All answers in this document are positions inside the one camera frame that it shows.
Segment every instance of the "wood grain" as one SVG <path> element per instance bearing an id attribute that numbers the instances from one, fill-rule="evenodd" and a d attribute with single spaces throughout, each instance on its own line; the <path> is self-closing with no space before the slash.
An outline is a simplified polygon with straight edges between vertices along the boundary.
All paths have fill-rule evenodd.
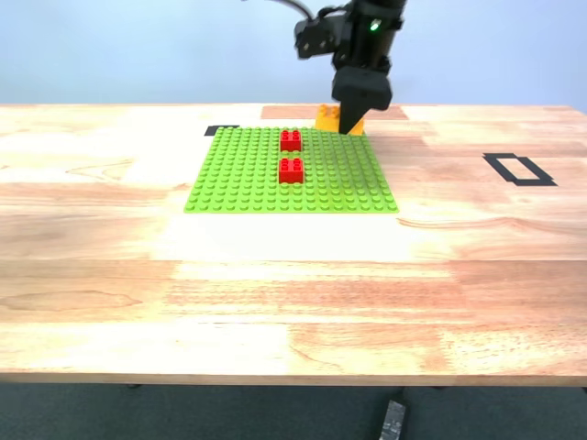
<path id="1" fill-rule="evenodd" d="M 0 380 L 587 386 L 587 116 L 396 105 L 400 214 L 182 214 L 207 126 L 315 113 L 0 107 Z"/>

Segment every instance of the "white wall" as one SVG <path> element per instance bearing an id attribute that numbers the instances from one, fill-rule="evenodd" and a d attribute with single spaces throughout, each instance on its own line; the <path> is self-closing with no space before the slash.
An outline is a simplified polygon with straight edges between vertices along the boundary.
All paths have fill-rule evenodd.
<path id="1" fill-rule="evenodd" d="M 587 113 L 585 0 L 408 0 L 404 17 L 395 102 Z M 296 58 L 301 18 L 263 0 L 6 0 L 0 102 L 330 102 L 330 58 Z"/>

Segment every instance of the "black rectangle outline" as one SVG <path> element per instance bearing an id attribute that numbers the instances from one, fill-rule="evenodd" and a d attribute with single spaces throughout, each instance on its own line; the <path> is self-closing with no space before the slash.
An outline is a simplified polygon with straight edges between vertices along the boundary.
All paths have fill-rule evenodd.
<path id="1" fill-rule="evenodd" d="M 512 182 L 516 186 L 558 186 L 544 170 L 527 157 L 517 157 L 514 153 L 483 153 L 483 158 L 489 163 L 506 182 Z M 537 179 L 518 179 L 509 171 L 499 159 L 518 159 L 522 165 L 528 168 Z"/>

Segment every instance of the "green indicator light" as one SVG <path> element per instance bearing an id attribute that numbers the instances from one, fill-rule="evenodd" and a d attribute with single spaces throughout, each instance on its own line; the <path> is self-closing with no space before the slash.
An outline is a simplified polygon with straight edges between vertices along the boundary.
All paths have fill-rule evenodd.
<path id="1" fill-rule="evenodd" d="M 373 20 L 371 22 L 371 32 L 375 32 L 377 29 L 379 29 L 379 26 L 382 24 L 381 20 Z"/>

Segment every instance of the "gray floor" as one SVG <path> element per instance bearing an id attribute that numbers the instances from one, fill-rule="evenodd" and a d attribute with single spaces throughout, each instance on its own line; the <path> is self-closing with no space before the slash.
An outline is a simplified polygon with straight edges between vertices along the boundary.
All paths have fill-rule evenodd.
<path id="1" fill-rule="evenodd" d="M 394 388 L 0 384 L 0 439 L 376 440 Z M 407 440 L 585 440 L 581 389 L 410 388 Z"/>

